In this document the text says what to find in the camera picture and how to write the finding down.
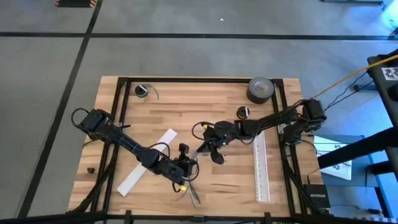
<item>black metal frame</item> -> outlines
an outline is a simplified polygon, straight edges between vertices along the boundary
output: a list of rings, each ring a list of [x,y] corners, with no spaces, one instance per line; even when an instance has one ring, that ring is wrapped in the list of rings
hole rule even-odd
[[[121,114],[119,116],[119,123],[123,125],[124,118],[126,115],[127,102],[129,98],[129,92],[132,82],[193,82],[193,83],[249,83],[250,78],[129,78],[119,77],[116,84],[116,91],[114,95],[114,101],[111,109],[111,119],[114,121],[116,118],[116,112],[118,110],[119,96],[123,85],[126,85],[124,91],[124,97],[122,102]],[[274,85],[279,87],[280,97],[282,101],[283,109],[287,108],[287,101],[285,97],[285,89],[283,79],[273,79]],[[278,104],[276,93],[272,95],[272,105],[274,107],[274,113],[278,113]],[[207,222],[207,221],[249,221],[249,222],[296,222],[296,223],[382,223],[374,221],[355,220],[350,218],[338,218],[330,215],[322,215],[316,205],[311,201],[311,198],[303,188],[300,169],[297,160],[297,154],[295,152],[295,146],[289,146],[290,152],[292,153],[292,165],[290,167],[287,160],[284,135],[278,134],[280,155],[282,159],[282,168],[284,172],[285,188],[287,194],[287,201],[289,205],[290,217],[271,217],[270,213],[265,212],[263,217],[212,217],[212,216],[189,216],[189,215],[132,215],[130,210],[126,210],[125,215],[110,215],[108,214],[108,208],[111,198],[111,189],[113,184],[113,177],[115,173],[116,161],[118,157],[119,146],[114,145],[111,162],[105,169],[107,156],[109,152],[109,144],[105,144],[103,148],[103,154],[101,156],[99,171],[97,176],[96,185],[93,190],[89,193],[84,203],[73,211],[67,212],[66,214],[58,215],[45,215],[39,217],[20,217],[8,220],[0,220],[0,223],[88,223],[103,220],[106,223],[109,219],[125,220],[125,223],[132,223],[134,220],[187,220],[191,222]],[[101,186],[105,179],[108,179],[103,209],[97,212],[98,199],[100,196]],[[297,188],[300,208],[302,213],[296,213],[294,207],[294,199],[292,186],[290,181],[294,183]],[[90,212],[85,212],[88,207],[88,203],[91,202]],[[312,211],[312,215],[307,215],[307,207]]]

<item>metal ruler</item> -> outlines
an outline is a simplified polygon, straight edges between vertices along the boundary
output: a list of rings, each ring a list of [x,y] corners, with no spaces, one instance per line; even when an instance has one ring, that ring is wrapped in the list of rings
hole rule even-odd
[[[262,131],[253,141],[254,177],[256,179],[256,199],[258,202],[270,202],[266,135]]]

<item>gray floor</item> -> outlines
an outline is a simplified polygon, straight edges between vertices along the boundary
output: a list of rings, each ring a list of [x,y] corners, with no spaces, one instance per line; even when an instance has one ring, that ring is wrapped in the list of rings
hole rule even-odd
[[[92,13],[57,9],[54,1],[2,3],[0,31],[84,32]],[[94,31],[389,35],[393,27],[385,23],[387,17],[381,6],[304,0],[105,0]],[[16,214],[81,41],[0,37],[0,218]],[[77,107],[93,106],[103,75],[294,77],[308,98],[365,66],[368,56],[397,46],[384,41],[91,39],[29,215],[65,211],[84,140],[69,116]],[[320,100],[328,104],[352,81]],[[363,104],[374,100],[374,93],[358,93],[336,105],[327,111],[320,132],[377,132],[383,128],[379,119],[363,113]],[[353,119],[358,111],[366,118],[360,124]]]

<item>wooden tabletop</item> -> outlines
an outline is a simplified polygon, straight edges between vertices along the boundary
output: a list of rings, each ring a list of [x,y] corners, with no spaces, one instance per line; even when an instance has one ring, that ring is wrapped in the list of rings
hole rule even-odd
[[[117,79],[118,77],[101,79],[95,108],[111,111]],[[236,110],[240,106],[249,107],[251,119],[273,113],[271,99],[263,105],[255,105],[246,98],[247,84],[244,83],[150,83],[159,92],[159,99],[152,89],[149,89],[146,98],[135,96],[134,88],[138,84],[141,83],[133,83],[131,87],[124,122],[131,124],[131,127],[124,129],[124,132],[143,146],[150,146],[156,143],[166,130],[172,128],[178,134],[170,144],[171,157],[178,156],[178,145],[181,142],[190,146],[189,156],[199,147],[201,141],[191,134],[192,126],[199,121],[213,123],[221,120],[233,121],[237,119]],[[284,85],[288,105],[302,99],[298,79],[285,78]],[[281,110],[279,94],[277,98]],[[203,130],[198,127],[195,132],[201,135]],[[305,139],[313,142],[312,138],[305,137]],[[99,141],[84,147],[68,209],[77,207],[94,186],[102,150],[103,143]],[[183,193],[176,194],[168,179],[149,171],[146,171],[130,193],[123,197],[116,189],[138,162],[133,154],[121,148],[109,213],[124,214],[126,210],[132,210],[135,215],[261,217],[264,212],[270,212],[274,217],[287,217],[289,209],[276,128],[266,130],[266,151],[271,202],[256,201],[252,146],[233,141],[221,150],[225,159],[223,165],[213,163],[209,156],[198,157],[200,175],[193,181],[193,186],[199,195],[201,205],[195,208],[189,194],[181,198]],[[297,157],[302,181],[307,183],[307,174],[318,168],[315,150],[310,144],[303,142],[297,146]],[[96,172],[87,173],[88,167],[96,168]],[[319,170],[310,175],[310,181],[312,184],[322,184]],[[296,210],[300,211],[297,192],[295,187],[292,188]],[[99,209],[102,208],[103,197],[104,190],[101,191]]]

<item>black floor stripe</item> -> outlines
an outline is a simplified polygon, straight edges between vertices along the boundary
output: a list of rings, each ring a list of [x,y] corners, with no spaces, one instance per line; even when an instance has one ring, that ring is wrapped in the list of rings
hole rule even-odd
[[[76,80],[76,77],[77,77],[77,74],[78,74],[78,71],[79,71],[79,68],[81,65],[81,61],[83,60],[85,51],[87,49],[88,41],[90,40],[90,34],[93,32],[95,22],[98,18],[98,13],[100,12],[101,5],[102,5],[102,0],[99,0],[94,9],[93,15],[91,16],[90,23],[86,30],[85,38],[83,39],[83,41],[80,45],[80,49],[79,49],[78,55],[76,57],[75,63],[73,64],[72,71],[70,72],[67,85],[65,86],[65,89],[62,93],[60,104],[57,108],[57,112],[55,113],[54,120],[50,127],[49,135],[47,136],[47,139],[45,141],[42,153],[40,155],[39,161],[35,168],[35,172],[33,174],[32,180],[30,181],[29,188],[27,189],[25,198],[21,205],[21,209],[19,210],[18,218],[26,217],[30,210],[30,206],[32,205],[35,193],[40,184],[40,179],[41,179],[41,177],[43,175],[43,171],[45,169],[45,165],[49,158],[51,148],[53,146],[55,137],[57,135],[57,131],[60,127],[60,123],[61,123],[63,114],[67,107],[70,93],[72,92],[73,85],[75,84],[75,80]]]
[[[0,37],[84,37],[86,33],[0,32]],[[398,40],[393,35],[273,35],[273,34],[156,34],[90,33],[90,38],[259,39],[259,40]]]

